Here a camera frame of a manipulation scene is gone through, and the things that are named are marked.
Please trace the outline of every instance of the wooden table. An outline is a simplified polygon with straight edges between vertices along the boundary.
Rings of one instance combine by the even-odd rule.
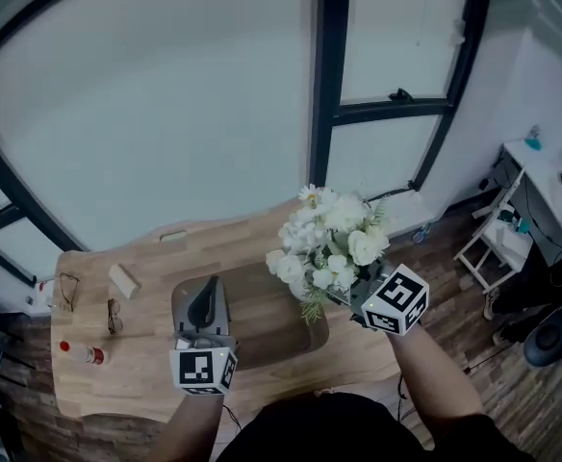
[[[279,248],[279,227],[295,210],[291,201],[265,213],[233,221],[180,225],[186,235],[160,241],[163,228],[132,244],[104,252],[64,253],[57,265],[52,314],[52,366],[60,411],[79,418],[114,413],[166,422],[184,394],[172,385],[168,352],[173,347],[172,290],[181,282],[224,270],[257,264]],[[141,283],[127,301],[108,277],[120,263]],[[80,282],[73,313],[62,309],[60,274]],[[123,331],[110,336],[107,300],[120,300]],[[313,352],[262,368],[238,371],[228,405],[237,416],[257,411],[280,398],[350,383],[377,381],[398,373],[392,348],[383,333],[349,321],[345,307],[326,306],[329,338]],[[106,349],[111,360],[96,366],[74,362],[59,342],[82,342]]]

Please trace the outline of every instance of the window frame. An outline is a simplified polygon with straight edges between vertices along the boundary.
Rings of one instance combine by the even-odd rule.
[[[407,181],[406,188],[384,192],[371,200],[395,193],[419,191],[437,159],[463,98],[484,31],[488,6],[489,0],[465,2],[462,17],[465,22],[465,41],[458,51],[446,98],[403,98],[344,105],[341,103],[341,89],[349,0],[318,0],[309,183],[318,187],[326,183],[334,127],[412,116],[439,116],[439,125],[414,179]]]
[[[19,29],[60,0],[32,0],[0,28],[0,47]],[[0,229],[22,218],[27,218],[41,233],[62,251],[86,249],[65,231],[61,224],[46,212],[35,196],[20,180],[16,172],[0,151],[0,190],[10,201],[0,216]],[[0,267],[22,283],[33,288],[37,282],[34,275],[15,265],[9,256],[0,252]]]

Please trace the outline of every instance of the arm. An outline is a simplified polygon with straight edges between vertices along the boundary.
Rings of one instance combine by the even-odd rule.
[[[185,396],[146,462],[208,461],[217,437],[224,396]]]
[[[446,434],[459,418],[484,413],[470,380],[419,325],[405,336],[388,337],[409,395],[433,438]]]

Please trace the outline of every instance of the black and white marker cube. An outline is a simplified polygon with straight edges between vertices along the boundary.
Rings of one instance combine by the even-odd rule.
[[[398,266],[361,307],[371,328],[405,335],[428,307],[428,283]]]
[[[174,387],[191,395],[227,394],[238,360],[230,347],[169,352]]]

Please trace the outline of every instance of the eyeglasses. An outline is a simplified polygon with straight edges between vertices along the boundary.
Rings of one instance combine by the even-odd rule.
[[[78,290],[80,279],[74,277],[73,275],[69,275],[68,273],[61,272],[59,274],[59,282],[61,283],[61,294],[63,295],[63,299],[65,303],[67,303],[69,311],[73,313],[73,299],[76,297],[76,291]]]
[[[115,299],[108,299],[108,330],[110,335],[114,335],[123,329],[123,322],[117,316],[119,311],[120,303]]]

